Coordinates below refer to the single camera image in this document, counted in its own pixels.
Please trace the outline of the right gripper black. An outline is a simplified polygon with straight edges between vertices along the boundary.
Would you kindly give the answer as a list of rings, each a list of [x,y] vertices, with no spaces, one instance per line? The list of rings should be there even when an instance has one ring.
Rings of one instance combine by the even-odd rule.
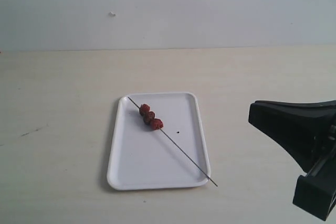
[[[335,101],[255,101],[248,122],[308,172],[298,177],[292,203],[325,221],[335,207]]]

